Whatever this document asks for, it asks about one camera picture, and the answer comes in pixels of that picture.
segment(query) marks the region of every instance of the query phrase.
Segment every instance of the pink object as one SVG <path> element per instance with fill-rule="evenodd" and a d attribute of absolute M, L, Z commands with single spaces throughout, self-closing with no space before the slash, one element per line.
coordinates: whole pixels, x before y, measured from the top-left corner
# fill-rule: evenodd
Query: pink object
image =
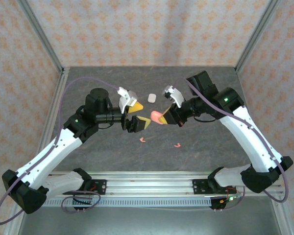
<path fill-rule="evenodd" d="M 154 122 L 157 122 L 158 124 L 160 125 L 163 125 L 163 123 L 161 123 L 159 121 L 159 117 L 162 116 L 162 113 L 158 112 L 158 111 L 152 111 L 151 114 L 150 114 L 150 119 Z"/>

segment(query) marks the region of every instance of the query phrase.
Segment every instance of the wallpaper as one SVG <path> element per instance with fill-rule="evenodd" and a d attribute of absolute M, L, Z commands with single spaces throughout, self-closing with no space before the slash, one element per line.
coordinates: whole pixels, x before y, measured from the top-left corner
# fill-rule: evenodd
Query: wallpaper
<path fill-rule="evenodd" d="M 0 198 L 1 176 L 32 159 L 59 74 L 15 0 L 0 0 Z M 0 211 L 9 216 L 12 200 Z M 0 235 L 4 226 L 0 226 Z"/>
<path fill-rule="evenodd" d="M 269 0 L 29 0 L 68 66 L 234 66 Z"/>
<path fill-rule="evenodd" d="M 240 81 L 259 128 L 283 156 L 294 161 L 294 0 L 280 3 Z M 286 173 L 294 221 L 294 165 Z"/>

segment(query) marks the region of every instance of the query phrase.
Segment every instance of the gray marble surface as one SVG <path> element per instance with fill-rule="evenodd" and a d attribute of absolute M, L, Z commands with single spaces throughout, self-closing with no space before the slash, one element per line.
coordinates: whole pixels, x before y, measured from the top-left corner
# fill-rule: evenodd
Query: gray marble surface
<path fill-rule="evenodd" d="M 232 67 L 73 67 L 68 82 L 81 76 L 92 76 L 133 90 L 144 105 L 142 111 L 134 114 L 149 117 L 151 111 L 163 112 L 170 106 L 171 102 L 161 96 L 167 85 L 202 70 L 208 72 L 219 91 L 232 87 L 243 98 Z M 118 105 L 119 95 L 113 89 L 95 81 L 79 81 L 65 94 L 63 120 L 75 113 L 84 104 L 90 90 L 96 87 L 108 90 L 113 105 Z M 182 80 L 178 80 L 176 87 L 186 99 L 192 97 Z M 147 102 L 149 93 L 157 95 L 154 104 Z M 181 147 L 174 147 L 178 142 Z M 56 170 L 81 167 L 86 171 L 208 172 L 219 166 L 236 167 L 247 163 L 246 153 L 219 121 L 199 123 L 190 118 L 183 127 L 152 122 L 146 130 L 138 133 L 123 131 L 117 123 L 107 130 L 99 130 L 63 160 Z"/>

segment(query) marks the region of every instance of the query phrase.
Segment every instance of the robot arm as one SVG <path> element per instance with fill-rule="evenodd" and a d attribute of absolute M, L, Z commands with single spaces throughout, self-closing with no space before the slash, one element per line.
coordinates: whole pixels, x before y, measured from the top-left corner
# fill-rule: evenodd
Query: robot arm
<path fill-rule="evenodd" d="M 252 128 L 256 128 L 261 134 L 260 130 L 252 121 L 247 108 L 244 106 L 243 100 L 235 90 L 226 88 L 219 92 L 206 71 L 192 76 L 187 80 L 215 106 L 246 120 L 252 125 Z M 167 88 L 164 91 L 165 97 L 172 97 L 172 95 L 179 93 L 173 87 L 170 87 L 171 89 Z M 221 191 L 226 186 L 247 186 L 251 191 L 260 193 L 279 178 L 281 171 L 251 128 L 232 117 L 217 112 L 199 96 L 186 101 L 183 97 L 180 97 L 179 100 L 174 99 L 174 101 L 175 103 L 159 118 L 160 122 L 163 124 L 177 124 L 181 127 L 189 117 L 198 117 L 203 113 L 207 113 L 216 120 L 220 120 L 228 128 L 251 161 L 251 164 L 245 166 L 235 168 L 219 167 L 212 172 L 208 177 L 208 184 L 214 192 Z M 287 170 L 293 164 L 291 158 L 288 156 L 282 157 L 262 134 L 261 136 L 265 139 L 265 142 L 269 145 L 283 169 Z"/>
<path fill-rule="evenodd" d="M 74 169 L 69 174 L 47 179 L 53 169 L 73 150 L 80 147 L 90 136 L 99 130 L 99 124 L 121 123 L 122 129 L 129 133 L 146 129 L 150 119 L 133 116 L 130 121 L 128 113 L 141 110 L 143 106 L 137 102 L 137 96 L 132 91 L 122 87 L 119 107 L 113 108 L 108 97 L 108 91 L 101 88 L 91 90 L 86 96 L 85 105 L 64 123 L 58 142 L 51 141 L 34 159 L 20 167 L 16 172 L 7 170 L 3 183 L 7 190 L 19 177 L 26 174 L 12 189 L 10 196 L 26 212 L 38 210 L 47 198 L 54 197 L 72 190 L 89 190 L 91 177 L 82 169 Z M 54 149 L 43 159 L 50 149 Z M 39 162 L 31 171 L 28 169 Z"/>

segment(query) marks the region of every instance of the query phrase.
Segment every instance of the patterned wallpaper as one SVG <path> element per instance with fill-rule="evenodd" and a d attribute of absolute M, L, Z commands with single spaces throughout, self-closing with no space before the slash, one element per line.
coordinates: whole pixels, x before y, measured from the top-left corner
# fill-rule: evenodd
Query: patterned wallpaper
<path fill-rule="evenodd" d="M 58 77 L 17 1 L 0 0 L 0 198 L 2 174 L 34 157 Z M 0 221 L 11 205 L 8 198 Z"/>
<path fill-rule="evenodd" d="M 259 128 L 282 155 L 294 161 L 294 0 L 280 3 L 240 81 Z M 294 165 L 287 176 L 294 220 Z"/>
<path fill-rule="evenodd" d="M 63 66 L 236 65 L 269 0 L 29 0 Z"/>

